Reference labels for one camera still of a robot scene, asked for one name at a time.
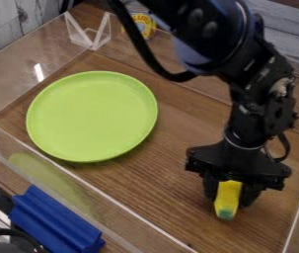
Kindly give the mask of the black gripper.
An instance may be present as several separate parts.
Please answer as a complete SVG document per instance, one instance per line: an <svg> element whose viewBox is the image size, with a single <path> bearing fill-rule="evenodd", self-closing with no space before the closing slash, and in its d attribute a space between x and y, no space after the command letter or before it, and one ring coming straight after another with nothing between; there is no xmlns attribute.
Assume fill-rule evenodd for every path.
<svg viewBox="0 0 299 253"><path fill-rule="evenodd" d="M214 202L220 182L244 183L241 207L250 207L265 189L281 191L292 169L276 162L260 149L241 149L226 140L192 147L186 151L186 170L204 177L206 198Z"/></svg>

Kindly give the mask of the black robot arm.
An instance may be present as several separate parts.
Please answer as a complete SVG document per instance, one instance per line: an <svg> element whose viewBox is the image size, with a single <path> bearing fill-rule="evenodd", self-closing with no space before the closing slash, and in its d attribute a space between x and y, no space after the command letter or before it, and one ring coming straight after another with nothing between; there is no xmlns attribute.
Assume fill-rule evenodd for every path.
<svg viewBox="0 0 299 253"><path fill-rule="evenodd" d="M240 182L240 206L248 207L268 189L282 190L292 168L273 157L266 144L298 119L294 69L265 38L262 16L245 0L137 0L172 34L186 70L169 72L160 64L122 0L107 0L133 44L153 71L186 82L216 75L230 85L233 109L224 139L186 151L186 169L204 178L205 195L220 197L220 184Z"/></svg>

